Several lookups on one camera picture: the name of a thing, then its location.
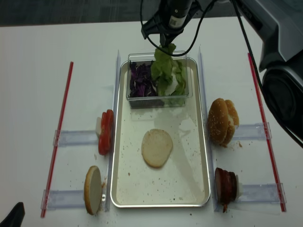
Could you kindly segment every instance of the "food ingredient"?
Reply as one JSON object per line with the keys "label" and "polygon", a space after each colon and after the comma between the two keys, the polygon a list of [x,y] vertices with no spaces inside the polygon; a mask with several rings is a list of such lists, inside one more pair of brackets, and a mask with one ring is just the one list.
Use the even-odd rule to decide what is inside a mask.
{"label": "food ingredient", "polygon": [[101,173],[97,166],[91,166],[86,174],[84,183],[84,202],[90,215],[95,215],[99,210],[101,196]]}
{"label": "food ingredient", "polygon": [[[173,53],[176,49],[176,46],[174,44],[169,44],[163,49],[169,53]],[[151,65],[151,78],[153,83],[156,84],[158,96],[166,95],[165,91],[173,81],[172,72],[175,73],[178,85],[176,86],[175,91],[170,95],[184,95],[186,81],[184,78],[185,69],[182,66],[182,62],[173,60],[171,56],[165,54],[159,49],[155,50],[154,57],[156,60],[153,61]]]}
{"label": "food ingredient", "polygon": [[231,100],[214,100],[208,114],[210,139],[226,147],[232,140],[236,127],[239,126],[238,113]]}
{"label": "food ingredient", "polygon": [[170,135],[161,129],[146,132],[142,140],[142,156],[151,167],[162,167],[172,151],[173,143]]}
{"label": "food ingredient", "polygon": [[98,143],[98,150],[100,155],[106,155],[110,150],[113,119],[114,112],[112,110],[107,110],[106,113],[102,113],[101,134]]}
{"label": "food ingredient", "polygon": [[218,203],[223,205],[223,213],[227,210],[227,205],[235,201],[238,193],[238,182],[235,173],[216,168],[215,183],[217,189]]}
{"label": "food ingredient", "polygon": [[100,117],[97,117],[95,132],[96,132],[97,137],[100,138],[100,135],[101,135],[101,118]]}
{"label": "food ingredient", "polygon": [[137,66],[136,62],[130,62],[131,80],[130,97],[156,96],[157,93],[152,84],[151,66],[145,63]]}

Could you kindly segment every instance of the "lettuce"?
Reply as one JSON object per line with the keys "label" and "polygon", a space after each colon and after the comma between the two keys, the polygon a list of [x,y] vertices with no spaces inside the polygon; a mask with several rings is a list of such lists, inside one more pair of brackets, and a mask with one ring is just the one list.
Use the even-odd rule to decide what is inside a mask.
{"label": "lettuce", "polygon": [[[169,53],[173,53],[176,49],[174,44],[169,44],[168,47],[164,47]],[[165,90],[172,83],[172,72],[176,75],[178,82],[175,91],[170,94],[172,96],[184,95],[186,80],[185,80],[185,68],[182,66],[182,62],[174,61],[171,56],[156,49],[155,61],[151,65],[151,78],[156,83],[157,94],[159,96],[165,96]]]}

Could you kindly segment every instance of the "clear plastic container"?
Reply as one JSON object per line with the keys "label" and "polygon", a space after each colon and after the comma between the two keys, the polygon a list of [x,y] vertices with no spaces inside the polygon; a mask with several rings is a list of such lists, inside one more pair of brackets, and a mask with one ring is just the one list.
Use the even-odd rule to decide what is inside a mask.
{"label": "clear plastic container", "polygon": [[181,57],[172,57],[174,61],[179,61],[182,63],[182,67],[185,68],[185,93],[184,95],[172,96],[170,95],[175,90],[176,85],[178,84],[175,78],[175,74],[172,73],[173,82],[166,89],[165,96],[149,96],[149,97],[130,97],[130,83],[131,83],[131,68],[130,65],[132,62],[136,62],[136,66],[140,66],[143,64],[151,65],[152,61],[155,60],[154,53],[143,53],[143,54],[130,54],[128,56],[128,73],[127,73],[127,91],[126,91],[126,99],[129,102],[131,108],[154,108],[154,107],[177,107],[184,106],[186,100],[189,96],[192,96],[192,88],[191,88],[191,79],[188,76],[187,68],[187,57],[186,55]]}

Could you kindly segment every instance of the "metal tray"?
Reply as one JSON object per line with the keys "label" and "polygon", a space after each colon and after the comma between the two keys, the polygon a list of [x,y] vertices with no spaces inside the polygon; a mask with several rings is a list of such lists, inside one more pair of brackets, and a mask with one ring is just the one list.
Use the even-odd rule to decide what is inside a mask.
{"label": "metal tray", "polygon": [[[210,197],[197,64],[193,59],[188,63],[193,95],[184,107],[131,109],[127,62],[120,68],[110,190],[117,207],[200,207]],[[147,166],[141,155],[143,136],[153,128],[173,139],[173,151],[161,169]]]}

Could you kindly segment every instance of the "tomato slice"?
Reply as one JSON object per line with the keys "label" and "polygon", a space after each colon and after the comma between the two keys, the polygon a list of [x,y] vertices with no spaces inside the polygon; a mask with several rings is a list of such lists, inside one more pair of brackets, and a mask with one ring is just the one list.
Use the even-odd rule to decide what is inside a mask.
{"label": "tomato slice", "polygon": [[99,154],[106,155],[111,147],[111,132],[114,119],[114,112],[107,110],[103,112],[101,119],[101,135],[98,143]]}

